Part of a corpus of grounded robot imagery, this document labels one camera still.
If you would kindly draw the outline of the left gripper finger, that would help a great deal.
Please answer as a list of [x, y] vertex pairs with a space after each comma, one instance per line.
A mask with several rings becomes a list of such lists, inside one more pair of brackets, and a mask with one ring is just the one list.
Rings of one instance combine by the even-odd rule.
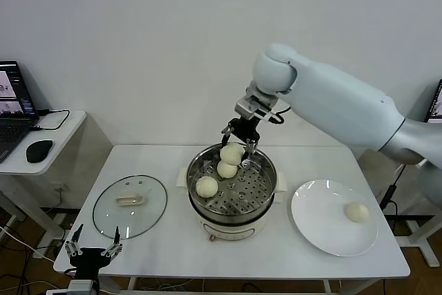
[[102, 255], [107, 258], [114, 258], [121, 252], [121, 250], [122, 250], [122, 243], [120, 242], [119, 227], [116, 226], [115, 235], [113, 238], [113, 244], [110, 247], [108, 247], [105, 251], [103, 251]]
[[83, 224], [79, 226], [79, 228], [73, 233], [70, 240], [65, 241], [65, 249], [68, 256], [79, 256], [82, 254], [81, 248], [78, 245], [78, 240], [81, 235], [81, 231], [83, 229]]

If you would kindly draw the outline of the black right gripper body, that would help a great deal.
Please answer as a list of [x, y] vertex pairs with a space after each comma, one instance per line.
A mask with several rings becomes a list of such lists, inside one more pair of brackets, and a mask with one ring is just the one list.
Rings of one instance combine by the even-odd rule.
[[258, 143], [260, 134], [257, 132], [256, 127], [259, 125], [259, 122], [260, 119], [257, 117], [253, 117], [250, 120], [240, 117], [233, 118], [228, 125], [231, 128], [231, 133], [240, 141], [244, 143]]

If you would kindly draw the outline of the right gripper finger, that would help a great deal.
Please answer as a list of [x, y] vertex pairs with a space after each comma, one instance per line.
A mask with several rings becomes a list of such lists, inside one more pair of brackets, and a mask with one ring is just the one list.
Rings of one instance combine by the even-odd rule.
[[249, 138], [247, 138], [243, 142], [244, 153], [242, 154], [241, 162], [244, 162], [245, 160], [249, 159], [255, 153], [257, 145], [258, 145], [257, 141], [251, 140]]
[[222, 141], [221, 144], [222, 146], [226, 146], [229, 143], [229, 139], [230, 136], [233, 132], [234, 128], [232, 127], [232, 125], [227, 125], [223, 130], [222, 130]]

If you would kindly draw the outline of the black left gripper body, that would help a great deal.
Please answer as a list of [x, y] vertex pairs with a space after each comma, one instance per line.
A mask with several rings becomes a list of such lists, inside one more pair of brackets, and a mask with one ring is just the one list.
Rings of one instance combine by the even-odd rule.
[[99, 270], [107, 266], [107, 257], [103, 255], [104, 248], [81, 248], [81, 252], [69, 254], [70, 264], [76, 268], [75, 279], [97, 280]]

